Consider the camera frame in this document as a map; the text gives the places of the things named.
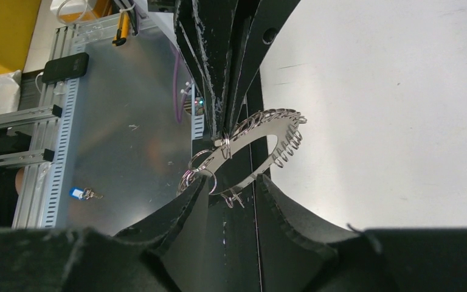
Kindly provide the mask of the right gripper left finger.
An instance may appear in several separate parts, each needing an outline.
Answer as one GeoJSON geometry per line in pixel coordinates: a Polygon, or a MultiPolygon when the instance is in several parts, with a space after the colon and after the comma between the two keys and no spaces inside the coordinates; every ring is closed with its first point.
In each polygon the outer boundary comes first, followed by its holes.
{"type": "Polygon", "coordinates": [[[0,228],[0,291],[197,291],[205,178],[118,236],[0,228]]]}

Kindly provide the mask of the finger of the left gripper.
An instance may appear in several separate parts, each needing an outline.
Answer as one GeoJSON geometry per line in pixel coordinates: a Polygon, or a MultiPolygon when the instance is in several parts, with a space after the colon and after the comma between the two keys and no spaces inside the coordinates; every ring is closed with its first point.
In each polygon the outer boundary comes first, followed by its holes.
{"type": "Polygon", "coordinates": [[[237,1],[176,1],[177,48],[204,98],[211,139],[224,133],[237,1]]]}
{"type": "Polygon", "coordinates": [[[224,110],[224,132],[232,135],[241,104],[261,62],[299,1],[242,1],[234,25],[232,72],[224,110]]]}

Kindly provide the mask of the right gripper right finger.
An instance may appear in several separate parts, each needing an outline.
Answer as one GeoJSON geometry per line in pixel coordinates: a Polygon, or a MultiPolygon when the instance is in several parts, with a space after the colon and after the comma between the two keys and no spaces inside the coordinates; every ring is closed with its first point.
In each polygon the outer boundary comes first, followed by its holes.
{"type": "Polygon", "coordinates": [[[256,180],[265,291],[467,291],[467,228],[341,228],[256,180]]]}

